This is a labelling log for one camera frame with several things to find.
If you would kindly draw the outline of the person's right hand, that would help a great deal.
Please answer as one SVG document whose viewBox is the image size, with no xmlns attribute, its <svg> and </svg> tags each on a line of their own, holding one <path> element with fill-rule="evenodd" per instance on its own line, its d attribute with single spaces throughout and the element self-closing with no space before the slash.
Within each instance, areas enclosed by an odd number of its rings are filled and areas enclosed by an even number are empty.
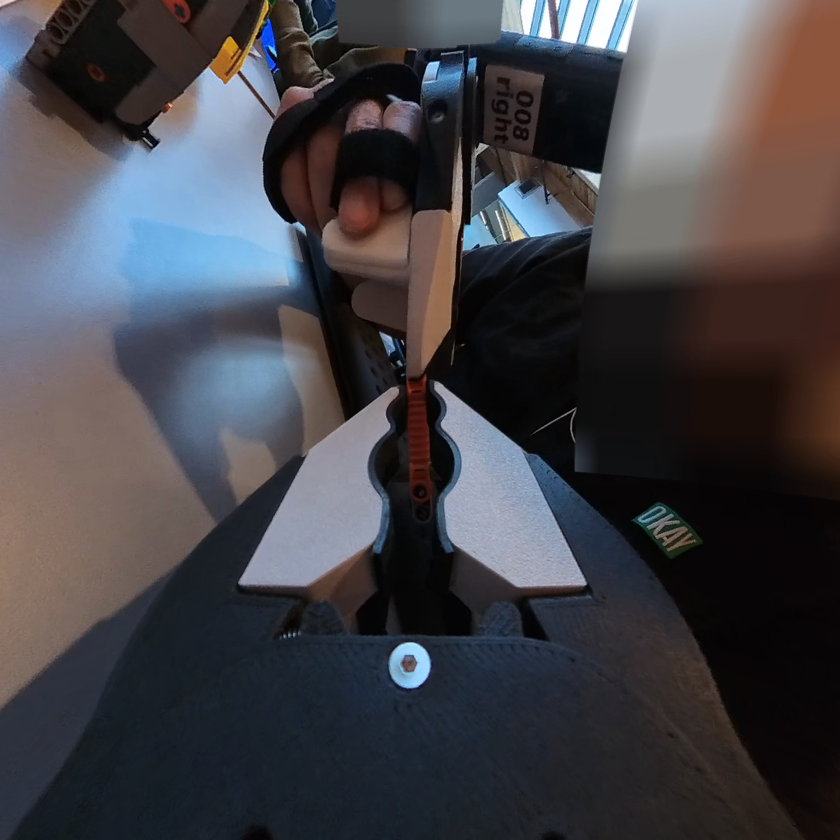
<svg viewBox="0 0 840 840">
<path fill-rule="evenodd" d="M 412 101 L 393 99 L 386 107 L 372 99 L 353 103 L 331 118 L 302 146 L 290 152 L 280 169 L 280 190 L 298 222 L 321 235 L 337 218 L 342 231 L 360 238 L 375 230 L 383 213 L 408 204 L 408 194 L 386 178 L 365 176 L 347 181 L 335 211 L 330 205 L 335 162 L 344 135 L 363 130 L 390 130 L 417 142 L 422 112 Z"/>
</svg>

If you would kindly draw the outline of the yellow plastic bin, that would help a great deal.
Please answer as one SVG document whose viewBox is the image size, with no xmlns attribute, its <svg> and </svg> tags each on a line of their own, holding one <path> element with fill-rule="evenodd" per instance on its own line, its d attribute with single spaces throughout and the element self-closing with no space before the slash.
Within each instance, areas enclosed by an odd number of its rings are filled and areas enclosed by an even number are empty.
<svg viewBox="0 0 840 840">
<path fill-rule="evenodd" d="M 240 45 L 234 37 L 228 36 L 208 68 L 216 78 L 228 84 L 241 71 L 254 47 L 255 40 L 256 38 L 253 37 L 244 45 Z"/>
</svg>

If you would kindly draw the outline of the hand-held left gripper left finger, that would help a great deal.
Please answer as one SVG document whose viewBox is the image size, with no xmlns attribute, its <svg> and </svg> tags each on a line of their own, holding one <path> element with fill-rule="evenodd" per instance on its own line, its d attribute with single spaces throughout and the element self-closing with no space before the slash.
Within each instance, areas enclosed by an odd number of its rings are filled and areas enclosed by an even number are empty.
<svg viewBox="0 0 840 840">
<path fill-rule="evenodd" d="M 384 501 L 371 476 L 375 448 L 392 434 L 392 387 L 304 458 L 238 580 L 244 592 L 327 601 L 348 628 L 375 593 L 371 556 Z"/>
</svg>

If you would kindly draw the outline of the toy car model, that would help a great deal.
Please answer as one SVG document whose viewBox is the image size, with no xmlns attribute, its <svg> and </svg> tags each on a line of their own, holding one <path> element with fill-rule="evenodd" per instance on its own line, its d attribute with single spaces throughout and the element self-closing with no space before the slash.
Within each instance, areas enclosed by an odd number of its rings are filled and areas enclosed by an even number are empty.
<svg viewBox="0 0 840 840">
<path fill-rule="evenodd" d="M 154 149 L 152 123 L 197 79 L 228 36 L 266 24 L 268 1 L 65 1 L 26 60 L 100 122 Z"/>
</svg>

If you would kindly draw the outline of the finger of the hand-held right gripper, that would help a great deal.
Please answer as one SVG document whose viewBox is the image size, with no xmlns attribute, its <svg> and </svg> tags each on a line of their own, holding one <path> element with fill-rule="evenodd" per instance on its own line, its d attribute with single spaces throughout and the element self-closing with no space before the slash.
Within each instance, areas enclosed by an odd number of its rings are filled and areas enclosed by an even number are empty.
<svg viewBox="0 0 840 840">
<path fill-rule="evenodd" d="M 406 375 L 419 379 L 452 324 L 460 211 L 441 209 L 413 216 L 409 243 L 406 315 Z"/>
</svg>

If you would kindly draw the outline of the orange toy beam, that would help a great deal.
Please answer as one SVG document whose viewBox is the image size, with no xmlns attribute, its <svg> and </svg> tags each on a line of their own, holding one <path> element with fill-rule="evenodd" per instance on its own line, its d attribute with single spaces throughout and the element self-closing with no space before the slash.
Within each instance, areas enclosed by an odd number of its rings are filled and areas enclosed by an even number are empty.
<svg viewBox="0 0 840 840">
<path fill-rule="evenodd" d="M 433 488 L 427 421 L 427 379 L 406 380 L 406 437 L 408 476 L 413 498 L 426 501 Z"/>
</svg>

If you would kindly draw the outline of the green clothing label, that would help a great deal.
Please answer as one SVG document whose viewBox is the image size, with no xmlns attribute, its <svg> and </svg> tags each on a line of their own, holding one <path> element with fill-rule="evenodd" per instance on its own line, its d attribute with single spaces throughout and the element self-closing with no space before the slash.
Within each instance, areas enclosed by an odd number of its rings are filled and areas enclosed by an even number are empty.
<svg viewBox="0 0 840 840">
<path fill-rule="evenodd" d="M 662 502 L 656 502 L 644 509 L 633 518 L 633 523 L 669 559 L 677 558 L 703 545 L 699 533 L 688 521 Z"/>
</svg>

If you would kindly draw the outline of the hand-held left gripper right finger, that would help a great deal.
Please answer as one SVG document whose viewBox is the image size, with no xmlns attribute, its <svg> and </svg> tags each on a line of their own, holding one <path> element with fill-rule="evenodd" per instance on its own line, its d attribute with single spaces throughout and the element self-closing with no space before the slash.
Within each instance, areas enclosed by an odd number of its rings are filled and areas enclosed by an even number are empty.
<svg viewBox="0 0 840 840">
<path fill-rule="evenodd" d="M 497 602 L 579 596 L 587 580 L 527 453 L 438 382 L 435 431 L 453 456 L 436 509 L 448 560 L 444 634 L 468 636 Z"/>
</svg>

